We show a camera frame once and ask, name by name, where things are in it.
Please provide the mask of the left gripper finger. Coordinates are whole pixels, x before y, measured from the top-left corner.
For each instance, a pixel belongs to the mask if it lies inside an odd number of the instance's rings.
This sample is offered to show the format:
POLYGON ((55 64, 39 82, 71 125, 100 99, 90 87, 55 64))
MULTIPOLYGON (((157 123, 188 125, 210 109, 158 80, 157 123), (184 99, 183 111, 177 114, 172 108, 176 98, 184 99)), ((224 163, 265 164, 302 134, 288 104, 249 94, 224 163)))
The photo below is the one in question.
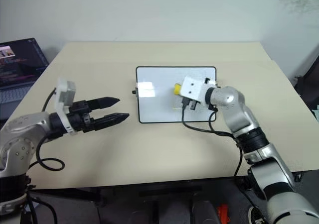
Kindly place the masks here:
POLYGON ((94 130, 101 130, 120 124, 130 116, 129 113, 112 113, 96 119, 93 123, 94 130))
POLYGON ((119 101, 120 99, 114 98, 114 97, 102 97, 102 98, 89 100, 88 107, 91 110, 105 109, 105 108, 113 106, 119 101))

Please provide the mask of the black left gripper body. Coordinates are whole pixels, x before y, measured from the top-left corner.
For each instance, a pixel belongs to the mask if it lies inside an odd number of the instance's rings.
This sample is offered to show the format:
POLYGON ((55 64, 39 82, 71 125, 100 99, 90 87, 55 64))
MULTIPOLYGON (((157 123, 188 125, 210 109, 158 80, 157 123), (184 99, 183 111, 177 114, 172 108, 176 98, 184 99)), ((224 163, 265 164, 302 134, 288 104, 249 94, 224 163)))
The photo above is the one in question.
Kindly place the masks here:
POLYGON ((69 107, 68 120, 75 131, 89 132, 94 130, 94 119, 89 113, 96 109, 95 100, 74 102, 69 107))

